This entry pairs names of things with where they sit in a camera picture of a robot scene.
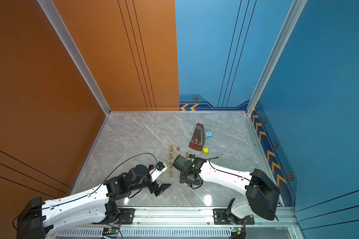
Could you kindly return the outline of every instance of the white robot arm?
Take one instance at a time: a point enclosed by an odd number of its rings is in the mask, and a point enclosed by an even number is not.
[[[203,182],[214,182],[241,193],[233,198],[226,210],[231,223],[242,224],[245,216],[257,214],[267,220],[274,220],[278,203],[279,188],[259,169],[254,172],[242,172],[215,165],[210,160],[195,158],[187,160],[179,155],[173,166],[181,172],[180,183],[186,183],[197,189]]]
[[[173,166],[181,172],[180,182],[202,186],[203,181],[214,182],[234,189],[241,194],[233,198],[226,210],[232,224],[242,224],[243,218],[257,214],[268,220],[275,217],[279,188],[261,170],[241,172],[220,167],[205,159],[194,162],[181,155]],[[167,170],[167,165],[158,162],[146,167],[137,165],[116,177],[87,191],[64,198],[42,201],[32,199],[17,217],[17,239],[45,239],[63,229],[87,223],[115,223],[120,220],[116,200],[129,197],[133,191],[148,188],[159,196],[171,184],[158,186],[156,179]]]
[[[129,197],[136,190],[148,188],[159,196],[171,184],[161,184],[156,179],[167,170],[158,162],[147,168],[137,165],[128,173],[112,177],[92,189],[64,198],[42,201],[34,198],[17,217],[17,239],[44,239],[69,227],[87,223],[114,223],[120,220],[116,200]]]

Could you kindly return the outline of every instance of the gray marble surface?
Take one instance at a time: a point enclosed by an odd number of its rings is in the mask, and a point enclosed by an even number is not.
[[[189,148],[196,123],[202,123],[205,131],[212,131],[213,137],[207,138],[205,148],[209,154]],[[195,154],[201,158],[212,158],[217,165],[241,170],[262,169],[249,137],[242,112],[117,112],[114,111],[101,132],[80,178],[77,179],[73,193],[87,190],[100,184],[104,178],[124,160],[149,152],[158,161],[169,165],[170,145],[174,147],[173,160],[179,154]],[[138,165],[155,164],[151,155],[141,155],[128,160],[110,177],[128,172]],[[158,184],[170,183],[158,197],[143,189],[133,198],[117,201],[122,206],[227,206],[230,199],[241,194],[222,185],[204,182],[199,189],[193,190],[186,184],[180,184],[179,171],[168,169],[158,179]]]

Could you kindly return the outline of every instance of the black cable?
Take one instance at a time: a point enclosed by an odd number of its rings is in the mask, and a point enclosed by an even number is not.
[[[142,189],[140,189],[138,192],[136,192],[133,196],[129,197],[130,194],[132,193],[132,192],[130,192],[129,195],[127,196],[127,198],[132,198],[132,197],[134,197],[134,196],[137,195],[141,190],[142,190]]]
[[[119,229],[118,227],[115,227],[115,228],[116,228],[116,229],[118,230],[118,232],[121,234],[121,239],[123,239],[124,237],[122,236],[122,233],[121,233],[120,229]],[[114,237],[110,237],[110,236],[104,235],[103,233],[101,233],[101,235],[103,236],[103,238],[104,238],[104,236],[109,237],[109,238],[114,238]]]
[[[198,189],[198,188],[200,188],[200,187],[202,186],[202,184],[203,184],[203,181],[201,181],[201,184],[200,184],[198,187],[193,188],[193,185],[192,185],[192,184],[190,184],[190,187],[191,187],[192,189]]]
[[[91,192],[89,195],[92,195],[93,193],[95,193],[95,192],[101,187],[101,185],[104,184],[104,182],[106,181],[106,179],[108,179],[109,176],[110,176],[119,166],[123,165],[126,161],[128,161],[128,160],[130,160],[130,159],[132,159],[132,158],[134,158],[134,157],[140,156],[140,155],[152,155],[152,156],[154,157],[154,159],[156,160],[156,163],[158,163],[157,158],[156,158],[153,154],[151,154],[151,153],[141,153],[141,154],[138,154],[138,155],[134,155],[133,157],[128,158],[127,160],[125,160],[124,162],[122,162],[120,165],[118,165],[117,167],[115,167],[115,169],[114,169],[112,172],[110,172],[110,174],[109,174],[109,175],[104,179],[104,181],[97,187],[97,189],[94,190],[93,192]],[[69,202],[64,202],[64,203],[57,204],[57,205],[54,205],[54,207],[58,207],[58,206],[60,206],[60,205],[62,205],[62,204],[74,202],[74,201],[76,201],[76,200],[78,200],[78,199],[81,199],[81,198],[84,198],[84,197],[87,197],[87,196],[88,196],[88,195],[85,195],[85,196],[82,196],[82,197],[80,197],[80,198],[76,198],[76,199],[74,199],[74,200],[72,200],[72,201],[69,201]]]
[[[244,239],[246,238],[246,223],[245,223],[245,219],[242,219],[242,221],[244,222],[244,227],[243,227],[239,232],[237,232],[237,234],[235,234],[234,236],[230,237],[229,239],[235,238],[236,236],[240,235],[242,232],[244,233]]]
[[[230,173],[230,172],[225,172],[225,171],[222,171],[222,170],[219,170],[219,169],[214,168],[213,165],[211,165],[210,160],[213,160],[213,159],[215,159],[215,158],[207,159],[207,160],[209,160],[210,166],[211,166],[214,170],[217,170],[217,171],[220,171],[220,172],[224,172],[224,173],[226,173],[226,174],[231,174],[231,175],[234,175],[234,176],[237,176],[237,177],[242,177],[242,176],[239,176],[239,175],[236,175],[236,174],[232,174],[232,173]]]
[[[151,154],[151,153],[141,153],[141,154],[138,154],[138,155],[134,155],[133,157],[128,158],[127,160],[125,160],[124,162],[122,162],[120,165],[118,165],[117,167],[115,167],[115,169],[114,169],[112,172],[110,172],[110,174],[109,174],[109,175],[104,179],[104,181],[97,187],[97,189],[99,189],[99,188],[101,187],[101,185],[106,181],[106,179],[107,179],[119,166],[121,166],[122,164],[124,164],[126,161],[128,161],[128,160],[130,160],[130,159],[132,159],[132,158],[134,158],[134,157],[140,156],[140,155],[152,155],[152,156],[154,157],[154,159],[156,160],[156,164],[158,163],[157,158],[156,158],[153,154]],[[91,192],[89,195],[95,193],[95,192],[97,191],[97,189],[94,190],[93,192]],[[60,203],[60,204],[54,205],[53,207],[58,207],[58,206],[60,206],[60,205],[66,204],[66,203],[74,202],[74,201],[76,201],[76,200],[78,200],[78,199],[81,199],[81,198],[84,198],[84,197],[87,197],[87,196],[88,196],[88,195],[85,195],[85,196],[82,196],[82,197],[73,199],[72,201],[69,201],[69,202]],[[13,226],[13,228],[14,228],[15,230],[17,230],[17,228],[14,226],[14,220],[15,220],[17,217],[19,217],[19,216],[21,216],[21,215],[25,215],[25,214],[30,213],[30,212],[41,211],[41,210],[44,210],[44,209],[48,209],[48,208],[41,208],[41,209],[37,209],[37,210],[27,211],[27,212],[25,212],[25,213],[21,213],[21,214],[17,215],[17,216],[12,220],[12,226]]]

